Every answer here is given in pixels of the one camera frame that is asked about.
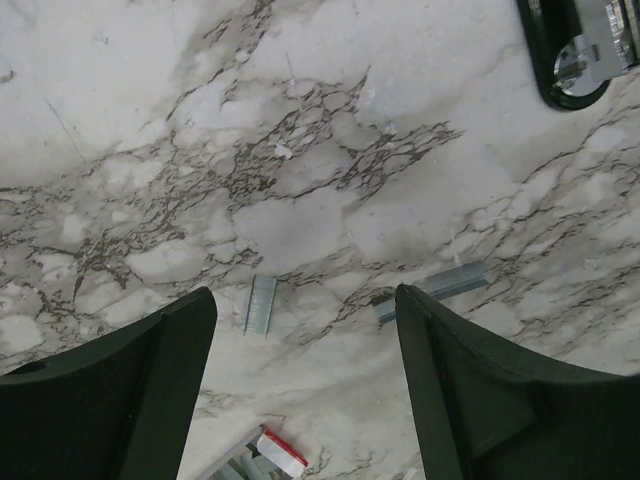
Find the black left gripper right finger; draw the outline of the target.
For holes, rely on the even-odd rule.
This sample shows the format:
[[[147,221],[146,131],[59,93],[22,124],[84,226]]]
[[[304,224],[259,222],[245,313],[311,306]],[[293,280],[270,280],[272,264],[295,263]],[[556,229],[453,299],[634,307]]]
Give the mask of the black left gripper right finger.
[[[639,379],[517,345],[401,285],[396,326],[429,479],[635,479]]]

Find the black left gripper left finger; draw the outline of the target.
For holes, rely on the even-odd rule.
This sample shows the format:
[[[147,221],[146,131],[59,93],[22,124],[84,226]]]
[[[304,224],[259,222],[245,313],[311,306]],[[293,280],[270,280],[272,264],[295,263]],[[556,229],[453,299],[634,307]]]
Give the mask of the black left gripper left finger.
[[[176,478],[215,326],[200,287],[2,375],[2,478]]]

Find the staple box tray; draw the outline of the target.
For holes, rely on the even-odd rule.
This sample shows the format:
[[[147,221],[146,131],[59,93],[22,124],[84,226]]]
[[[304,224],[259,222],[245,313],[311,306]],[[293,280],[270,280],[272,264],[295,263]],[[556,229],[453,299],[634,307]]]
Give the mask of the staple box tray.
[[[198,479],[299,479],[308,465],[302,453],[261,425],[215,460]]]

